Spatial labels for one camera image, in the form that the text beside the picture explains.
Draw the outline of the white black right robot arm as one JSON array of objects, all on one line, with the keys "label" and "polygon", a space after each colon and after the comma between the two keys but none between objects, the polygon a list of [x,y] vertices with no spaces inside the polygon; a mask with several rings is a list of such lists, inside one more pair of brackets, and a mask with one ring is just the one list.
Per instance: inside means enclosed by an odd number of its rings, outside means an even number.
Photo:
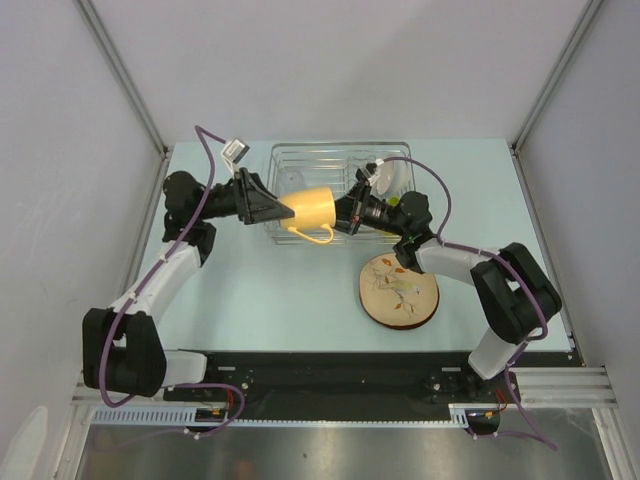
[{"label": "white black right robot arm", "polygon": [[359,181],[335,201],[336,227],[354,235],[364,225],[399,237],[393,251],[400,265],[469,284],[476,290],[488,328],[470,353],[461,376],[463,393],[484,401],[497,389],[496,375],[513,365],[526,346],[546,337],[562,300],[530,251],[513,242],[495,252],[444,241],[430,227],[428,197],[416,191],[392,206]]}]

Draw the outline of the beige bird pattern plate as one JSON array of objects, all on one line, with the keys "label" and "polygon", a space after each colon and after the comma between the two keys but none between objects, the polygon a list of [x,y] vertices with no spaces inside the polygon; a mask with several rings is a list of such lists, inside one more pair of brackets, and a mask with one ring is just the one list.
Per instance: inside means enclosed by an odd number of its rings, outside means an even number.
[{"label": "beige bird pattern plate", "polygon": [[421,327],[435,316],[440,303],[435,276],[402,267],[391,253],[371,258],[360,271],[358,285],[364,312],[391,330]]}]

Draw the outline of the white bowl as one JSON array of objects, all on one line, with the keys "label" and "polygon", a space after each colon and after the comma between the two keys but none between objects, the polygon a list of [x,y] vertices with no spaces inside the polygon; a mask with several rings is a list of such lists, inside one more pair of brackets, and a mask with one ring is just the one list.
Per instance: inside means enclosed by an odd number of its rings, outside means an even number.
[{"label": "white bowl", "polygon": [[409,164],[403,160],[376,160],[378,175],[374,190],[379,197],[399,196],[410,180]]}]

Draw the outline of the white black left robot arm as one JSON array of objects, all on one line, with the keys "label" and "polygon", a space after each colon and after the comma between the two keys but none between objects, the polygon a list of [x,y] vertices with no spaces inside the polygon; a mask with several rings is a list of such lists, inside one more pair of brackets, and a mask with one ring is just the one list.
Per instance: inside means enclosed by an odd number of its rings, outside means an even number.
[{"label": "white black left robot arm", "polygon": [[235,216],[252,225],[294,215],[245,168],[225,184],[201,184],[176,171],[164,180],[163,192],[164,236],[155,263],[118,300],[90,309],[82,322],[84,383],[111,408],[182,384],[202,400],[219,392],[221,376],[204,354],[163,346],[160,320],[209,258],[216,238],[211,219]]}]

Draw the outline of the clear glass cup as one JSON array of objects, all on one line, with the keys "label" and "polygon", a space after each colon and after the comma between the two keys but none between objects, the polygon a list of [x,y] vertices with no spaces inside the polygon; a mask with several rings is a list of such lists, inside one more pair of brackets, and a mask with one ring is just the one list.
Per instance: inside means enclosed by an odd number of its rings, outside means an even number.
[{"label": "clear glass cup", "polygon": [[303,173],[298,169],[289,168],[283,169],[278,174],[275,186],[278,198],[283,198],[308,188]]}]

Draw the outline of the cream yellow handled mug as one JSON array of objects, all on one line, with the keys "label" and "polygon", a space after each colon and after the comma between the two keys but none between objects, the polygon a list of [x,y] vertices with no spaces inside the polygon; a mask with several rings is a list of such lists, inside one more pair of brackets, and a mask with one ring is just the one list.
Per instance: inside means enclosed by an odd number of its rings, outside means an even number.
[{"label": "cream yellow handled mug", "polygon": [[[334,240],[336,208],[329,187],[300,190],[280,197],[279,201],[294,212],[293,217],[279,221],[282,229],[316,245],[328,245]],[[320,239],[306,234],[315,230],[324,230],[327,236]]]}]

